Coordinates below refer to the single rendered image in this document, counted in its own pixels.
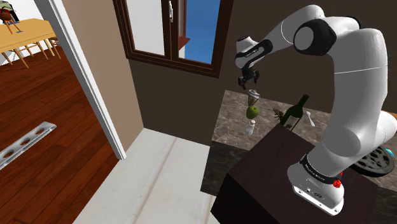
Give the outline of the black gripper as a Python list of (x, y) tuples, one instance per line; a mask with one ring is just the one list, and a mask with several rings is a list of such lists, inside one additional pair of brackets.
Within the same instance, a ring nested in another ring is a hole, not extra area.
[(238, 84), (244, 90), (246, 89), (246, 81), (250, 79), (254, 79), (254, 83), (257, 84), (258, 78), (260, 77), (260, 73), (257, 69), (253, 68), (243, 68), (242, 76), (238, 77)]

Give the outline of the grey patterned cup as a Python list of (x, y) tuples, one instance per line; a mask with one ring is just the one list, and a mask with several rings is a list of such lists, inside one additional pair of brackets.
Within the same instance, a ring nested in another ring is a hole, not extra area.
[(248, 90), (247, 96), (248, 96), (248, 98), (247, 98), (248, 106), (254, 106), (255, 103), (260, 98), (260, 94), (256, 90), (253, 90), (253, 89)]

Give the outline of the green apple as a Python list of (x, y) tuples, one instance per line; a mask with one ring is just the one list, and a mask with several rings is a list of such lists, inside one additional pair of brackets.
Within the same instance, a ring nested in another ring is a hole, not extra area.
[(248, 119), (256, 118), (260, 113), (260, 110), (256, 106), (249, 106), (246, 110), (246, 117)]

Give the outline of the brown insect figure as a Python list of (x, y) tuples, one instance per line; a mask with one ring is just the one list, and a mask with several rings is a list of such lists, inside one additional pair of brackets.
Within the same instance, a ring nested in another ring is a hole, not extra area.
[(276, 109), (276, 108), (273, 108), (272, 110), (273, 110), (273, 112), (274, 112), (274, 114), (275, 114), (275, 118), (276, 118), (278, 121), (281, 121), (282, 118), (283, 118), (284, 115), (285, 115), (286, 110), (280, 110), (280, 109)]

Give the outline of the dark green wine bottle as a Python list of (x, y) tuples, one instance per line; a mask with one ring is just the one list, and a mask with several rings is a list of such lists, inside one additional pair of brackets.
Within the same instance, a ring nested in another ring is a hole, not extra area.
[(288, 108), (284, 116), (280, 119), (280, 124), (288, 130), (292, 131), (302, 118), (303, 106), (308, 99), (309, 95), (304, 94), (297, 104)]

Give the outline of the dark brown framed window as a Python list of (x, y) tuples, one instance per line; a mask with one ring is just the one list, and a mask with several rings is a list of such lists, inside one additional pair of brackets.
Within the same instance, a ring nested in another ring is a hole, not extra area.
[(155, 53), (144, 52), (136, 49), (134, 35), (131, 28), (132, 22), (130, 21), (127, 9), (127, 0), (113, 0), (126, 58), (218, 78), (225, 51), (233, 2), (234, 0), (220, 0), (212, 59), (210, 64), (206, 64), (204, 62), (182, 59), (179, 57), (179, 50), (182, 49), (182, 44), (186, 44), (189, 41), (185, 35), (178, 34), (179, 15), (175, 14), (172, 18), (169, 15), (170, 7), (178, 7), (179, 0), (160, 0), (165, 55), (157, 55)]

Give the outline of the dark brown robot stand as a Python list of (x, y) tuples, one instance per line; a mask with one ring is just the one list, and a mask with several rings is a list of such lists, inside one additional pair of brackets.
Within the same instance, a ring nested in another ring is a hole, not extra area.
[(298, 196), (287, 176), (314, 145), (276, 125), (226, 174), (211, 208), (219, 224), (372, 224), (378, 186), (343, 173), (344, 206), (330, 216)]

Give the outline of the black round stove burner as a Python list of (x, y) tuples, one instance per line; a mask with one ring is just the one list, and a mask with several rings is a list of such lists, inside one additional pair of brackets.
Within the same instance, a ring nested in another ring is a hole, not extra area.
[(378, 146), (369, 154), (350, 166), (354, 171), (368, 177), (378, 178), (394, 169), (394, 154), (391, 150)]

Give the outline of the light wooden dining table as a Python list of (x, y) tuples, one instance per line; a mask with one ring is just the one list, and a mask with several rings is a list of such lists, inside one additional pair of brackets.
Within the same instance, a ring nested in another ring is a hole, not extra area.
[(0, 25), (0, 53), (16, 53), (26, 68), (29, 66), (21, 56), (19, 48), (34, 43), (43, 50), (39, 42), (56, 36), (49, 21), (36, 18), (21, 20), (15, 28), (14, 25), (11, 26), (11, 31), (13, 33), (6, 25)]

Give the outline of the brown bowl on stand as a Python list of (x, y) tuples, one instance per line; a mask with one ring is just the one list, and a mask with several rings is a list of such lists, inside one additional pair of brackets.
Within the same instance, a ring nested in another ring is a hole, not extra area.
[(22, 32), (22, 30), (16, 25), (9, 10), (3, 8), (0, 9), (0, 19), (5, 23), (11, 34), (13, 34), (13, 29), (11, 28), (12, 26), (14, 26), (17, 29), (17, 33)]

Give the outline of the grey metal bracket with holes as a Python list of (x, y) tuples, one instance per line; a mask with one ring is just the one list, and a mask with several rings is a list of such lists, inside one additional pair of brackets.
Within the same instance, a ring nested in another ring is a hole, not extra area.
[(20, 139), (0, 151), (0, 170), (6, 167), (14, 159), (23, 154), (31, 146), (47, 136), (57, 126), (53, 123), (43, 122), (37, 127), (26, 133)]

